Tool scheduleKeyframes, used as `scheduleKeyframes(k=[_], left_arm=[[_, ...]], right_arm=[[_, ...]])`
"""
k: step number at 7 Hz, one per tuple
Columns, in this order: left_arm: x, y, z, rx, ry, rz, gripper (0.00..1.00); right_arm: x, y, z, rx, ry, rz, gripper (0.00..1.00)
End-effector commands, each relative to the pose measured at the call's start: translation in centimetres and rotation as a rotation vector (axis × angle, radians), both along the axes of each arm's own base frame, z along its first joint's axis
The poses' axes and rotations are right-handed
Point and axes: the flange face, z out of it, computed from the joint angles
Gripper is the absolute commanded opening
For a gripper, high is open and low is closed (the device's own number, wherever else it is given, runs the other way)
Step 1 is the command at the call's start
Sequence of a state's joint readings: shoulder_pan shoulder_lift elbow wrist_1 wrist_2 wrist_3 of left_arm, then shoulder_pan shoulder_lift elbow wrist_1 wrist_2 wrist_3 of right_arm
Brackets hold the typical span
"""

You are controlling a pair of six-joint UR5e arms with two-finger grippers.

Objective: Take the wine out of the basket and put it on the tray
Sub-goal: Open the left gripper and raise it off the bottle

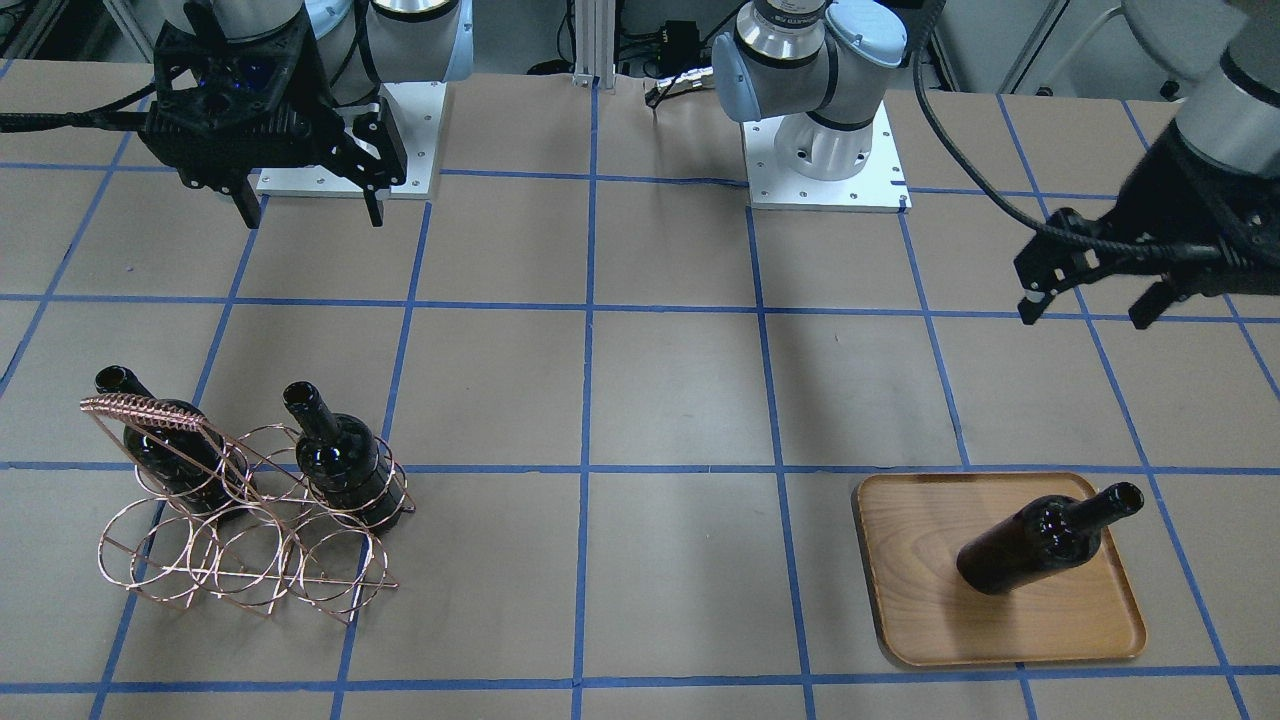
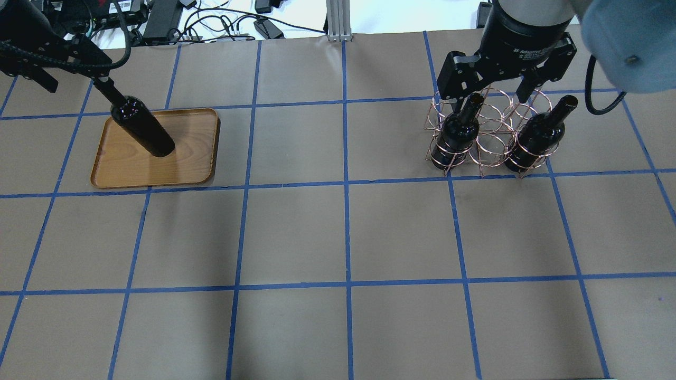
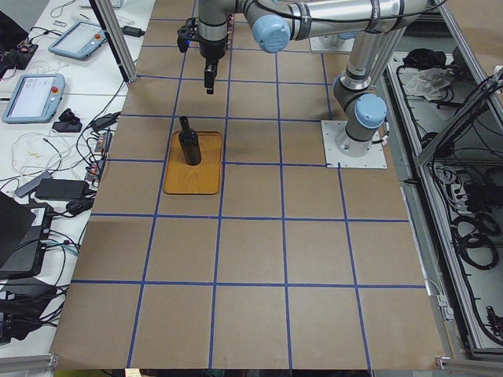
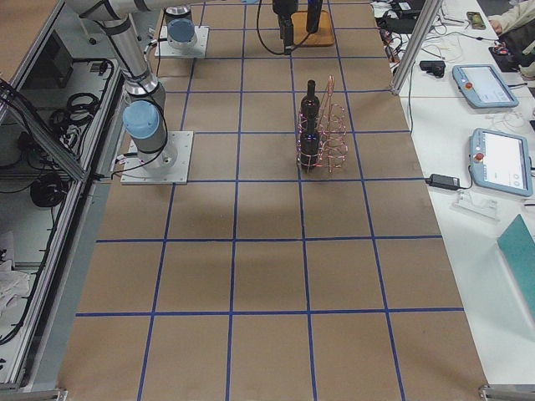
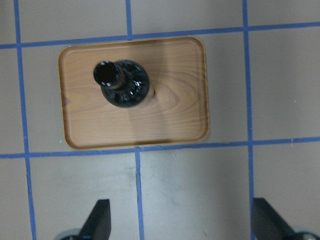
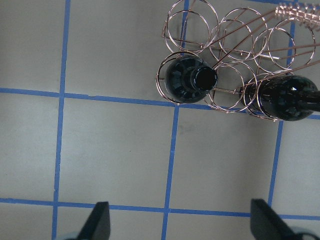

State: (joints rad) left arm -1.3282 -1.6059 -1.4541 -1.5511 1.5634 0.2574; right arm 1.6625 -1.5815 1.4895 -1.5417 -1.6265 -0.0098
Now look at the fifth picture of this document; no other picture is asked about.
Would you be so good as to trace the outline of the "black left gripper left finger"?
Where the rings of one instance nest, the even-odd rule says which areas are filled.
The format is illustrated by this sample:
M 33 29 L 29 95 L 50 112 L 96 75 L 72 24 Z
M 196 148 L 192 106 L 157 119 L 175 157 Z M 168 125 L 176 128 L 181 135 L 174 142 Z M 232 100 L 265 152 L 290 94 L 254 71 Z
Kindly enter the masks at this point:
M 108 240 L 111 235 L 111 207 L 109 199 L 99 199 L 82 226 L 79 240 Z

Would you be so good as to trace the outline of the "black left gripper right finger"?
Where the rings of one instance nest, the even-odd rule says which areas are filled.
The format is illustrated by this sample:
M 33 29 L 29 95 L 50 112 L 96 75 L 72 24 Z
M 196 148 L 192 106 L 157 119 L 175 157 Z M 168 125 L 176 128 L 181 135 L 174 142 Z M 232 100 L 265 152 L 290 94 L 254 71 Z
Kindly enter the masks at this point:
M 295 231 L 264 199 L 252 201 L 252 230 L 257 240 L 293 240 Z

